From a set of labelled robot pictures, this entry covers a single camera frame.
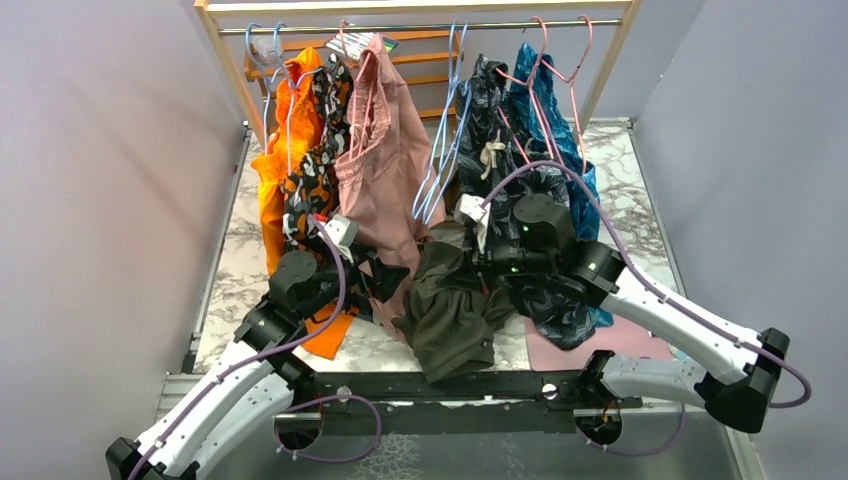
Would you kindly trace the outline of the olive green shorts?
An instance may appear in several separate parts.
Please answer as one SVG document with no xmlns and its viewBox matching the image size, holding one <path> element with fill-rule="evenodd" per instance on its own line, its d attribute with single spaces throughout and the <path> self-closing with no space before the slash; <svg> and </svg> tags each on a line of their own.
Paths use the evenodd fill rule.
<svg viewBox="0 0 848 480">
<path fill-rule="evenodd" d="M 515 315 L 501 283 L 484 283 L 463 252 L 465 234 L 440 227 L 419 245 L 420 262 L 392 320 L 427 383 L 495 365 L 495 333 Z"/>
</svg>

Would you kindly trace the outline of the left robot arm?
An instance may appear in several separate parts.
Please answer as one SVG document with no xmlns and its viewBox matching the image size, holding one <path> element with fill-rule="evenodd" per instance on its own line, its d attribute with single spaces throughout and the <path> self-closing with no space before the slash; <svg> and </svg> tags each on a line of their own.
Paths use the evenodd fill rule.
<svg viewBox="0 0 848 480">
<path fill-rule="evenodd" d="M 361 402 L 353 393 L 319 390 L 317 374 L 294 352 L 316 338 L 305 321 L 331 309 L 322 330 L 334 324 L 349 298 L 389 299 L 408 268 L 384 263 L 372 247 L 332 242 L 320 264 L 307 251 L 284 254 L 269 290 L 252 308 L 220 363 L 136 439 L 120 437 L 105 453 L 113 479 L 203 479 L 234 447 L 273 415 L 321 420 L 332 401 Z"/>
</svg>

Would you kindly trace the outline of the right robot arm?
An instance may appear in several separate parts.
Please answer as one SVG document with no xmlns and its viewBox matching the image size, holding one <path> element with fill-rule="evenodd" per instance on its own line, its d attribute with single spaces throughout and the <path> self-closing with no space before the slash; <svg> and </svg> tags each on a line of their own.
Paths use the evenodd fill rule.
<svg viewBox="0 0 848 480">
<path fill-rule="evenodd" d="M 482 279 L 548 276 L 567 298 L 627 319 L 688 356 L 661 360 L 597 350 L 571 399 L 605 407 L 653 397 L 703 408 L 737 431 L 762 430 L 790 344 L 785 333 L 736 325 L 628 267 L 610 246 L 579 239 L 568 208 L 547 195 L 528 195 L 512 207 L 516 240 L 488 238 L 490 212 L 481 197 L 461 195 L 457 217 L 467 227 L 468 261 Z"/>
</svg>

